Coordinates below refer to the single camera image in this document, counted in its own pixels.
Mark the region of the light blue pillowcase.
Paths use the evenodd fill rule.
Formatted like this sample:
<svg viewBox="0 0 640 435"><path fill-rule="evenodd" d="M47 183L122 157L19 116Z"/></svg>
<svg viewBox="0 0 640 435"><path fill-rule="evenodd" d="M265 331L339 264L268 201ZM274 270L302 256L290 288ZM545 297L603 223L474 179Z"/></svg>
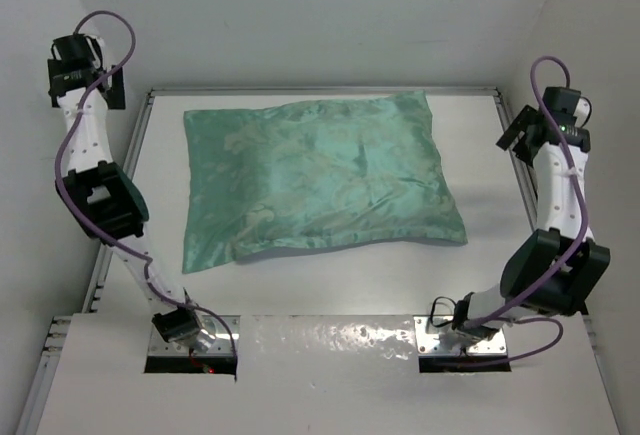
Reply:
<svg viewBox="0 0 640 435"><path fill-rule="evenodd" d="M272 249L467 242L421 91L190 110L182 270Z"/></svg>

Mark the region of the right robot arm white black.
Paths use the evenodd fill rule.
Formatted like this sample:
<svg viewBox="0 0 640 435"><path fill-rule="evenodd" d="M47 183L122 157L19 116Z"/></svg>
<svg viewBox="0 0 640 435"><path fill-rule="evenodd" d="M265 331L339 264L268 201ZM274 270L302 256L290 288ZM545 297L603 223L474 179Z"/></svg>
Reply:
<svg viewBox="0 0 640 435"><path fill-rule="evenodd" d="M536 316L571 316L609 266L611 253L595 242L586 218L591 141L578 118L589 116L591 104L568 87L546 88L542 102L525 106L496 143L535 172L535 228L496 286L467 294L451 319L429 323L454 343L489 340L503 325Z"/></svg>

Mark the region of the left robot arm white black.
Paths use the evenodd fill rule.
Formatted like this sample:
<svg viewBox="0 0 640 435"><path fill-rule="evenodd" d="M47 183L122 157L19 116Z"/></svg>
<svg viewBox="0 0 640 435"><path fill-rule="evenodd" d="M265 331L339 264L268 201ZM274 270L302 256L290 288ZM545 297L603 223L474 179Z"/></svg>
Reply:
<svg viewBox="0 0 640 435"><path fill-rule="evenodd" d="M123 71L106 62L103 48L100 37L81 33L51 46L49 95L67 130L55 159L56 191L83 231L129 270L163 341L193 350L202 324L186 289L153 261L146 203L111 154L106 116L126 101Z"/></svg>

